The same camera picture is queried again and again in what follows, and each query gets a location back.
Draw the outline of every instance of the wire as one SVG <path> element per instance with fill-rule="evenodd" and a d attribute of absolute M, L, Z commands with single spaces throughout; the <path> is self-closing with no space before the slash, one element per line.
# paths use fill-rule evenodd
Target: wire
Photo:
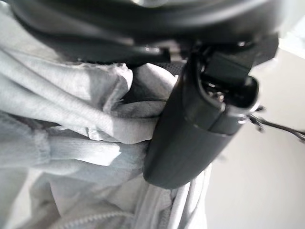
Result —
<path fill-rule="evenodd" d="M 287 126 L 268 122 L 267 120 L 265 120 L 263 118 L 258 118 L 256 116 L 254 116 L 253 114 L 250 114 L 248 116 L 248 118 L 251 123 L 258 126 L 258 130 L 261 132 L 264 131 L 263 125 L 267 125 L 267 126 L 270 126 L 270 127 L 276 128 L 276 129 L 280 129 L 280 130 L 289 132 L 289 133 L 293 134 L 294 136 L 296 136 L 297 138 L 299 138 L 303 143 L 305 143 L 305 132 L 304 131 L 299 131 L 299 130 L 289 128 Z"/>

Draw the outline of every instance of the gray hoodie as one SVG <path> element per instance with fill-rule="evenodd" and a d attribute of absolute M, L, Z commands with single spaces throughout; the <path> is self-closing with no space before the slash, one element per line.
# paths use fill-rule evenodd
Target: gray hoodie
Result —
<path fill-rule="evenodd" d="M 206 228 L 210 167 L 176 190 L 141 174 L 168 71 L 66 62 L 1 1 L 0 31 L 0 228 Z"/>

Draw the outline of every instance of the zipper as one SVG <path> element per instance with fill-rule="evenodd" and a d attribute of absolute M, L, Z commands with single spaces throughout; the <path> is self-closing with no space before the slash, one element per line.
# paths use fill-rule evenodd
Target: zipper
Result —
<path fill-rule="evenodd" d="M 77 227 L 80 225 L 84 225 L 87 223 L 98 222 L 98 221 L 102 221 L 107 218 L 119 217 L 119 216 L 129 218 L 129 217 L 133 217 L 133 214 L 128 213 L 128 212 L 123 212 L 123 211 L 114 211 L 114 212 L 109 212 L 109 213 L 104 213 L 104 214 L 92 214 L 92 215 L 84 216 L 82 218 L 66 222 L 63 225 L 59 225 L 59 226 L 55 227 L 55 229 L 71 229 L 71 228 L 74 228 L 74 227 Z"/>

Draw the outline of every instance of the white wall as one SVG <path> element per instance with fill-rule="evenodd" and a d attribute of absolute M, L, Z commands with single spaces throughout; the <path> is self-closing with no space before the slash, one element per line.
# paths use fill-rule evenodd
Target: white wall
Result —
<path fill-rule="evenodd" d="M 262 114 L 305 129 L 305 59 L 279 50 L 272 72 L 253 72 L 263 87 Z M 280 130 L 246 125 L 212 168 L 209 229 L 304 229 L 305 144 Z"/>

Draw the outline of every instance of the gray fabric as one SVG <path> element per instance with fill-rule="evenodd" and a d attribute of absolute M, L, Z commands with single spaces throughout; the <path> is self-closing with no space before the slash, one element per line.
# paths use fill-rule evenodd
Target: gray fabric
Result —
<path fill-rule="evenodd" d="M 178 190 L 142 177 L 169 72 L 66 62 L 1 1 L 0 31 L 1 228 L 205 228 L 209 176 Z"/>

